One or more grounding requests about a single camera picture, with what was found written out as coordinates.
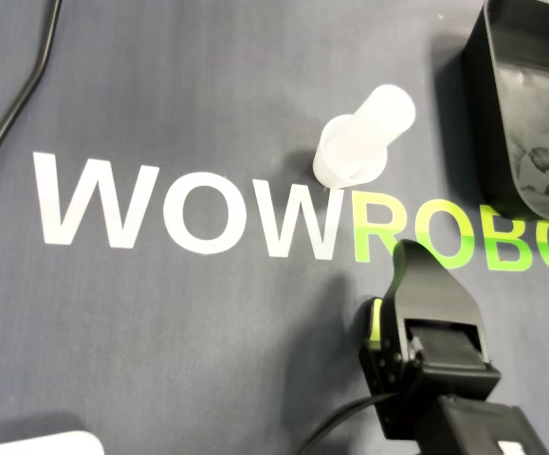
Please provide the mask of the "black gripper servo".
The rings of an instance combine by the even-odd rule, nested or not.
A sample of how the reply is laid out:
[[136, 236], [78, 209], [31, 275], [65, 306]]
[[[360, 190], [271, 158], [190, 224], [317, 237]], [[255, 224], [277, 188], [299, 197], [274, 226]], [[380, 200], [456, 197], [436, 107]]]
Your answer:
[[374, 393], [393, 396], [377, 406], [387, 438], [413, 439], [437, 398], [484, 401], [501, 380], [481, 351], [475, 299], [416, 241], [395, 245], [393, 281], [367, 303], [359, 355]]

